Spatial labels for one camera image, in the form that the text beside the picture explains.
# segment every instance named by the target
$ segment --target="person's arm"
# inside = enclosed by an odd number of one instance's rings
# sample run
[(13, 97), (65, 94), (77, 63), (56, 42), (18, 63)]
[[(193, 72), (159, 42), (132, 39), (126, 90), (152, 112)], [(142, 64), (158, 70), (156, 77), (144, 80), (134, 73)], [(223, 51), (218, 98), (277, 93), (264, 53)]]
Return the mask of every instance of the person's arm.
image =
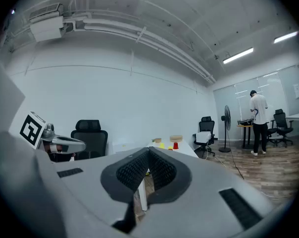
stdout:
[(250, 101), (249, 101), (249, 108), (250, 108), (251, 112), (254, 112), (255, 105), (254, 105), (254, 101), (252, 99), (250, 99)]

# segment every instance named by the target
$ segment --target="glass wall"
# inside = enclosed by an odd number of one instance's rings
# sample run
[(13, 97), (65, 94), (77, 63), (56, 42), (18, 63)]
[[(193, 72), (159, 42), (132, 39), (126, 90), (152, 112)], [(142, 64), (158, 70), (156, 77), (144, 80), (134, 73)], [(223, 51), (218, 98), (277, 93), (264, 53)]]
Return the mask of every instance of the glass wall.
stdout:
[[(231, 112), (231, 140), (242, 140), (243, 131), (236, 127), (237, 121), (252, 118), (253, 113), (249, 109), (249, 93), (251, 90), (265, 96), (268, 104), (266, 120), (271, 128), (275, 110), (282, 109), (287, 116), (299, 113), (299, 65), (278, 70), (276, 72), (253, 78), (214, 91), (217, 107), (219, 139), (224, 139), (224, 107), (228, 105)], [(289, 136), (299, 135), (299, 122), (293, 122), (294, 131)]]

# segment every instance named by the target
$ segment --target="table leg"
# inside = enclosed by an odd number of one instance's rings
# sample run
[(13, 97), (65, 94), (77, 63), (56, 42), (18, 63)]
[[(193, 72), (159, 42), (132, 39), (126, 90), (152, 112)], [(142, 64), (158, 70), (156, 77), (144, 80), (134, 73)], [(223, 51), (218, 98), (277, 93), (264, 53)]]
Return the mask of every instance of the table leg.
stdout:
[(146, 200), (146, 193), (145, 193), (145, 184), (144, 179), (142, 180), (140, 186), (139, 186), (139, 194), (140, 194), (140, 200), (141, 200), (141, 207), (143, 211), (148, 210), (148, 202)]
[(243, 135), (243, 148), (245, 148), (245, 138), (246, 138), (246, 133), (247, 133), (247, 128), (243, 127), (244, 135)]
[(248, 145), (249, 145), (249, 140), (250, 140), (250, 127), (249, 127)]

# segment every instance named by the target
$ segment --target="black pants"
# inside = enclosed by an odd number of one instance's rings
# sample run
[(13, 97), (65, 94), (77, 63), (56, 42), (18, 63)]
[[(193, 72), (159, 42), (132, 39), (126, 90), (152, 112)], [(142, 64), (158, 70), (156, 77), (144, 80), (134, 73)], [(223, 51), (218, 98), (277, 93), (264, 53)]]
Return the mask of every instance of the black pants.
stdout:
[(267, 141), (267, 124), (253, 124), (253, 130), (255, 135), (254, 140), (254, 152), (258, 152), (258, 146), (259, 146), (259, 135), (262, 135), (262, 150), (266, 152), (266, 141)]

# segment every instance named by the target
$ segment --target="man in white shirt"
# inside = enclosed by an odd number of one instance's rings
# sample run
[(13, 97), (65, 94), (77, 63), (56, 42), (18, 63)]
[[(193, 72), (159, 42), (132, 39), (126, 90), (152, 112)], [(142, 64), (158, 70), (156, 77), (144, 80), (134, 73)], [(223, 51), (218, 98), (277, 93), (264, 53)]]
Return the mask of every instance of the man in white shirt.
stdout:
[(266, 140), (267, 140), (267, 124), (265, 109), (268, 108), (267, 101), (264, 96), (258, 95), (255, 90), (250, 92), (249, 107), (250, 111), (254, 112), (253, 130), (255, 135), (254, 150), (251, 153), (257, 156), (259, 146), (259, 135), (262, 135), (262, 152), (266, 153)]

